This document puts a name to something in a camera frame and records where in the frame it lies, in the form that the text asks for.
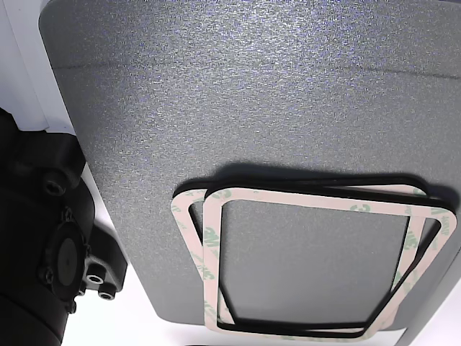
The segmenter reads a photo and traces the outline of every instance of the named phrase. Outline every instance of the textured plastic surface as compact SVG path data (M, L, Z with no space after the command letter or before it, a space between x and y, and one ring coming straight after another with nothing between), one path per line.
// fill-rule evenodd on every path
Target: textured plastic surface
M261 231L253 231L255 218ZM242 319L366 321L390 290L406 223L403 216L229 202L220 280Z
M157 314L203 323L202 282L169 210L186 179L253 162L405 172L459 192L460 15L436 1L48 4L50 62ZM446 188L429 194L458 204ZM460 242L456 231L393 328Z

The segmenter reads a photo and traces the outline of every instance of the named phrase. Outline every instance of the screw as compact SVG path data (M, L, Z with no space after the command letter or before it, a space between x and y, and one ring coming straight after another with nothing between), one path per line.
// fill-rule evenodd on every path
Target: screw
M64 221L72 221L72 210L69 207L64 209Z
M38 276L47 285L51 285L55 277L50 267L40 268L38 270Z
M66 193L67 179L58 171L49 171L43 178L43 188L51 196L60 197Z

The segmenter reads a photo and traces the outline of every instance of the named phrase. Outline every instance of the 3m logo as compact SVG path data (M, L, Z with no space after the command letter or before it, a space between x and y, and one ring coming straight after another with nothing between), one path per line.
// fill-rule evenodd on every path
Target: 3m logo
M437 215L437 214L443 214L446 213L447 211L442 208L431 208L431 214L432 215Z
M203 244L207 247L219 247L219 236L211 227L207 227L203 233Z
M351 211L362 211L364 213L369 213L372 208L368 204L353 205Z
M408 234L405 237L405 244L403 245L403 248L405 250L409 249L415 249L418 247L418 239L415 237L415 234L412 231L408 231Z
M217 198L217 199L226 199L229 198L232 195L230 190L221 190L213 193L211 197Z
M401 278L402 278L401 273L399 271L397 271L397 273L395 274L394 282L393 282L392 286L397 285Z
M204 265L198 265L197 269L201 272L203 272L203 280L214 280L215 276L213 275L212 272L208 268L206 268Z
M204 301L203 309L205 310L205 313L206 313L208 316L216 317L216 316L218 315L218 314L216 313L216 310L215 310L207 301Z
M176 220L176 223L180 229L187 229L187 227L181 221Z
M196 197L198 201L203 200L203 196L205 196L205 193L207 190L190 190L187 191L184 195L187 197Z
M194 252L191 252L191 255L192 255L192 257L194 257L197 261L199 261L200 263L203 263L203 258L201 258L201 256L199 256L198 254L195 254Z
M448 236L449 235L449 218L448 218L448 216L443 216L442 217L441 224L442 224L442 230L441 230L440 233L442 233L444 236Z

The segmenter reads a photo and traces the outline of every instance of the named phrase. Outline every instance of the rounded rectangle frame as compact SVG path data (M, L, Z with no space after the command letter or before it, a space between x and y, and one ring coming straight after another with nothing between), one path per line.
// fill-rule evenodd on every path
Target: rounded rectangle frame
M342 188L347 190L361 190L377 193L391 193L397 195L416 195L419 197L427 197L426 192L424 191L424 186L415 179L408 177L399 177L399 176L384 176L384 177L362 177L357 179L356 177L351 178L342 178L342 179L301 179L301 180L277 180L277 183L289 182L290 184L296 183L301 185L314 185L322 187L335 187ZM192 216L189 213L189 207L194 203L203 202L205 199L205 194L207 188L212 186L212 182L195 182L195 183L186 183L177 189L174 193L173 200L171 201L171 211L175 218L176 224L179 228L179 231L182 234L183 240L187 245L189 253L191 255L192 261L197 268L197 271L203 280L203 275L209 275L210 271L207 270L203 265L203 248L202 242L199 239L198 230L195 229L200 227L195 225L192 220ZM405 272L414 257L416 256L416 251L418 249L419 242L421 241L421 234L424 227L424 219L413 218L412 223L407 225L406 234L403 240L403 247L401 251L405 251L407 256L401 256L396 271L391 290L398 284L400 274ZM205 302L204 306L204 318L210 318L213 313L218 315L218 318L221 322L228 324L235 324L233 317L227 307L227 303L223 297L221 291L219 294L219 303L218 312L211 307L210 304ZM395 315L397 314L397 309L388 317L386 324L382 326L381 329L388 328L392 325ZM342 328L329 330L330 332L358 332L363 328Z
M212 237L214 241L204 241L203 254L204 267L213 273L213 279L204 276L204 289L205 301L211 305L213 311L218 310L219 304L219 254L222 208L232 200L250 200L264 203L298 205L307 208L378 213L394 216L408 216L408 214L411 214L411 219L421 218L425 220L426 218L433 218L438 220L441 226L424 254L416 258L407 271L401 275L401 279L396 284L395 289L377 307L371 319L365 323L363 330L358 332L325 332L318 330L296 330L270 323L264 325L260 323L239 322L236 322L236 324L226 324L218 320L217 314L214 314L211 319L206 319L205 325L209 329L219 332L259 334L269 338L290 338L307 341L321 341L324 339L331 341L331 339L336 339L337 341L351 342L368 339L381 329L388 317L398 308L398 305L434 260L439 250L455 230L457 223L456 216L444 203L438 200L379 195L369 192L335 190L322 187L307 187L304 189L304 192L296 190L299 190L299 186L293 188L285 186L285 191L274 190L272 186L263 188L229 186L207 193L204 203L204 238L205 232L207 232L207 237L209 239ZM439 245L438 248L431 246L434 242ZM335 326L318 328L315 325L312 326L313 328L305 327L306 329L335 329Z

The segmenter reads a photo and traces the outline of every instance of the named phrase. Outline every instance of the metal bolt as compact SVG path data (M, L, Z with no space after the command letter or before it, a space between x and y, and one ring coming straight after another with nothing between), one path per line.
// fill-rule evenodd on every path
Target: metal bolt
M64 221L72 221L72 210L69 207L64 210Z
M48 285L51 285L53 283L54 278L55 278L55 275L53 273L53 270L50 267L46 267L45 272L43 274L43 279L45 283L47 283Z
M89 245L85 246L85 257L89 257L91 254L91 247Z

